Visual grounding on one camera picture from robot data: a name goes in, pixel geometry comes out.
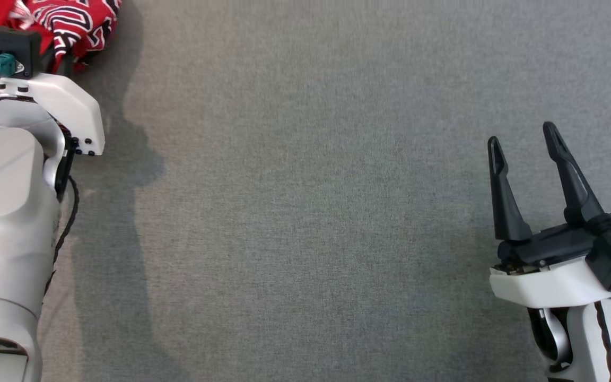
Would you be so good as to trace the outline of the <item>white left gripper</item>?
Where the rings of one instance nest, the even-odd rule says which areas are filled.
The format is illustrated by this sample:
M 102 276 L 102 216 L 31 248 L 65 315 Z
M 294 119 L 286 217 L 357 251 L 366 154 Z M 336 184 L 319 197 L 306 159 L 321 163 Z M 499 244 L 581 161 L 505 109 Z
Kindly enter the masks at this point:
M 97 100 L 73 80 L 41 73 L 30 80 L 0 80 L 0 129 L 28 130 L 44 153 L 57 157 L 63 150 L 63 126 L 78 139 L 84 154 L 102 155 L 105 134 Z

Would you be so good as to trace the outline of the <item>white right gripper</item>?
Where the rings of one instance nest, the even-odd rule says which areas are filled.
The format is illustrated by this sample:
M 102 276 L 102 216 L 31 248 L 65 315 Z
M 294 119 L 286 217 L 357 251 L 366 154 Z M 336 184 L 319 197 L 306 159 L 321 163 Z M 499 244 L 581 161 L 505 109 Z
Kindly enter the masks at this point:
M 604 214 L 569 147 L 554 123 L 543 123 L 549 157 L 557 165 L 567 223 L 587 223 Z M 596 236 L 566 224 L 533 235 L 524 221 L 507 179 L 508 164 L 497 137 L 488 140 L 494 234 L 499 264 L 490 285 L 498 298 L 529 309 L 588 305 L 611 298 L 586 262 Z

